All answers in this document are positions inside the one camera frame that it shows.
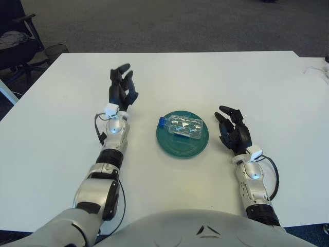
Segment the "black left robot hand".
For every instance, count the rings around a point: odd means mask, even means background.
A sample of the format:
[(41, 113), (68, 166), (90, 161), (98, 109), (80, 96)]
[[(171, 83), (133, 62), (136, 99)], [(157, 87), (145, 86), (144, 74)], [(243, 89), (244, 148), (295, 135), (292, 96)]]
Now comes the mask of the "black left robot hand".
[(127, 63), (116, 69), (111, 69), (110, 71), (111, 86), (109, 87), (109, 103), (118, 105), (119, 110), (125, 112), (139, 95), (135, 90), (132, 80), (133, 71), (129, 71), (125, 77), (123, 77), (123, 74), (127, 72), (130, 67), (131, 65)]

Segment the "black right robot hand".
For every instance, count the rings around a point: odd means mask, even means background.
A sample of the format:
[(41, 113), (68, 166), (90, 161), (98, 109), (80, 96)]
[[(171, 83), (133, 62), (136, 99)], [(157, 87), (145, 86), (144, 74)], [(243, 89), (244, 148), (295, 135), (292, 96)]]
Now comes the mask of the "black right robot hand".
[(243, 116), (240, 110), (236, 110), (224, 105), (219, 106), (219, 110), (230, 117), (225, 118), (219, 112), (215, 112), (214, 116), (218, 120), (221, 142), (234, 155), (245, 154), (248, 147), (252, 146), (252, 140), (249, 129), (243, 123)]

